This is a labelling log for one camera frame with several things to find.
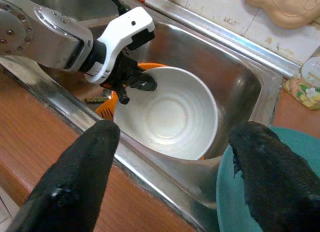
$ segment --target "teal plate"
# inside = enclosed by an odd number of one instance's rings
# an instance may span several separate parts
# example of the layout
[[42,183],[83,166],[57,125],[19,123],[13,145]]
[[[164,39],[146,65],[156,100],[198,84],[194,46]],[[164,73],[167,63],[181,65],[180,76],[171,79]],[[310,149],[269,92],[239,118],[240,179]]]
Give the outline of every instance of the teal plate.
[[[320,177],[320,139],[287,128],[271,128],[293,152],[304,157]],[[221,232],[263,232],[245,203],[241,172],[234,177],[233,153],[229,145],[222,157],[216,182],[217,215]]]

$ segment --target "stainless steel sink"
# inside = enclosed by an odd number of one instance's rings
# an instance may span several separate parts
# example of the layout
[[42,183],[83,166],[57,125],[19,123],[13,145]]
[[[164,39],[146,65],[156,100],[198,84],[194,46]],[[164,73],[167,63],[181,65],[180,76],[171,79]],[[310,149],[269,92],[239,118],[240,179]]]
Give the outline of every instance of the stainless steel sink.
[[[108,0],[87,0],[102,10],[87,9],[92,4],[83,4],[83,0],[68,0],[75,9],[67,11],[63,11],[65,0],[33,1],[80,20],[95,37],[117,14],[113,5],[111,10],[103,9],[104,3],[110,4]],[[131,8],[140,6],[135,0],[122,1]],[[165,16],[147,8],[156,24],[156,37],[129,56],[138,62],[180,67],[201,78],[218,105],[217,135],[205,160],[188,161],[159,154],[122,133],[115,162],[130,172],[136,183],[161,198],[193,226],[216,232],[219,231],[216,178],[229,132],[248,120],[270,125],[282,86],[283,77],[278,72],[294,70],[296,65],[168,1],[160,2],[174,15],[169,18],[170,14]],[[263,62],[266,58],[276,66]],[[102,95],[103,90],[87,83],[82,74],[68,74],[43,66],[40,69],[34,62],[17,57],[0,58],[0,63],[80,132],[101,119],[84,99]]]

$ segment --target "wooden countertop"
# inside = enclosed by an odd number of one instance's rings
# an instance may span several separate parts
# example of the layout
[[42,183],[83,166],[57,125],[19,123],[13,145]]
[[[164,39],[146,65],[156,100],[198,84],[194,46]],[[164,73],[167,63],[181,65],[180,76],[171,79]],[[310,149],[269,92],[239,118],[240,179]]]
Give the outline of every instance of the wooden countertop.
[[[274,125],[320,138],[320,111],[282,91]],[[22,205],[46,169],[79,135],[57,114],[0,72],[0,186]],[[195,231],[174,211],[113,166],[96,232]]]
[[309,110],[285,92],[284,89],[280,94],[273,124],[320,139],[320,110]]

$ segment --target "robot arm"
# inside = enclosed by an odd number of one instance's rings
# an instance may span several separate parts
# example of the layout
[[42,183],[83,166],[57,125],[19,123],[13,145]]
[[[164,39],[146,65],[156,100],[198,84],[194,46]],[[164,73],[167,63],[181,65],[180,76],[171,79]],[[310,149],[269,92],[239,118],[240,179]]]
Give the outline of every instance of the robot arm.
[[90,83],[116,90],[126,104],[123,84],[152,91],[157,83],[136,61],[122,54],[154,38],[155,25],[142,8],[112,20],[97,40],[91,31],[62,13],[30,0],[0,0],[0,56],[24,56],[46,67],[81,71]]

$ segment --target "black cable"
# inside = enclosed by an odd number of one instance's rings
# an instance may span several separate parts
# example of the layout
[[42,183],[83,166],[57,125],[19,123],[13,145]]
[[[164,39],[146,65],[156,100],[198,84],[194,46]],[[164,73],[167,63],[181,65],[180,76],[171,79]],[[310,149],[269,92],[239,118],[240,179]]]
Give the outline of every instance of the black cable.
[[111,0],[111,1],[115,3],[115,5],[117,6],[120,16],[127,12],[126,7],[119,0]]

